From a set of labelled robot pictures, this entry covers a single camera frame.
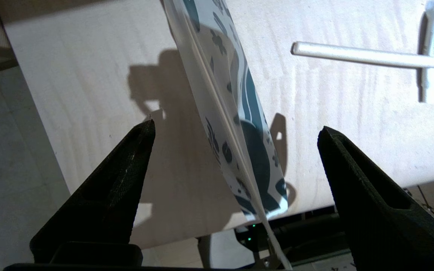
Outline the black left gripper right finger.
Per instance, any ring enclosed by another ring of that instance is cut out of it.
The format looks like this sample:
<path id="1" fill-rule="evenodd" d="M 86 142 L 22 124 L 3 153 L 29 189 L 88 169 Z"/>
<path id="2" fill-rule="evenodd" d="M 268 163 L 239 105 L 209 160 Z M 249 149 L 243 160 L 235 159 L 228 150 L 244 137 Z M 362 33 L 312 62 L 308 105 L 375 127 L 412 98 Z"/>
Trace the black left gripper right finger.
<path id="1" fill-rule="evenodd" d="M 434 271 L 434 218 L 341 132 L 317 146 L 358 271 Z"/>

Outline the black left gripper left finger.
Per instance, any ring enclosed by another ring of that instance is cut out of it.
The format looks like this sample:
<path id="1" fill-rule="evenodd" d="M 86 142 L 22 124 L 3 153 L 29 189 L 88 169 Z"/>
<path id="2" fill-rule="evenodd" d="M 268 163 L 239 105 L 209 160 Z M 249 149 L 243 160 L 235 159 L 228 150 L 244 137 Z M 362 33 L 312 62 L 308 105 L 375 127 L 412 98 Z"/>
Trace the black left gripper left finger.
<path id="1" fill-rule="evenodd" d="M 31 239 L 36 264 L 142 264 L 130 237 L 155 136 L 153 120 L 126 134 Z"/>

